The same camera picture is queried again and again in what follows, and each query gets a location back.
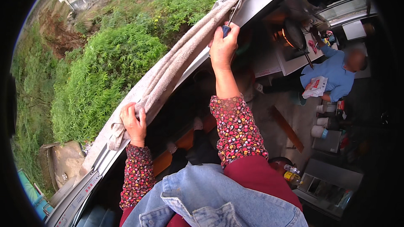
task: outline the white counter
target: white counter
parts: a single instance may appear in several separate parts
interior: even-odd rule
[[[307,54],[309,59],[314,61],[321,57],[324,53],[319,48],[317,48],[317,54],[315,54],[313,49],[309,46],[309,40],[315,41],[311,33],[307,33],[305,38],[307,49],[309,50],[309,53]],[[336,43],[332,45],[332,48],[338,50]],[[255,59],[252,68],[256,78],[277,72],[282,72],[284,76],[287,76],[307,64],[308,62],[304,55],[286,61],[280,48],[274,49],[269,48],[268,46],[267,48],[262,49],[262,53],[260,53],[260,56]]]

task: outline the plastic bag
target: plastic bag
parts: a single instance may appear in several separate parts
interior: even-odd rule
[[[304,99],[309,97],[318,97],[324,94],[327,85],[327,77],[315,77],[310,81],[310,87],[308,87],[302,94]]]

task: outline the blue shirt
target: blue shirt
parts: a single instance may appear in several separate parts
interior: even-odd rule
[[[327,77],[326,91],[331,91],[331,102],[336,102],[351,91],[355,73],[344,68],[344,52],[332,49],[329,46],[323,46],[320,49],[328,59],[323,63],[313,64],[313,69],[309,65],[303,68],[300,82],[303,88],[305,88],[312,78],[319,76]]]

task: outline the pan handle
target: pan handle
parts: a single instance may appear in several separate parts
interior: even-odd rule
[[[310,68],[313,68],[313,64],[310,61],[309,56],[306,54],[306,52],[304,52],[304,55],[306,56],[307,61],[309,62]]]

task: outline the frying pan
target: frying pan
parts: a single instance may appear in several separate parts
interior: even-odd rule
[[[307,61],[309,62],[310,67],[313,68],[313,64],[311,63],[310,58],[305,51],[307,48],[307,43],[303,31],[300,28],[300,24],[291,19],[285,19],[282,31],[286,41],[292,47],[303,51]]]

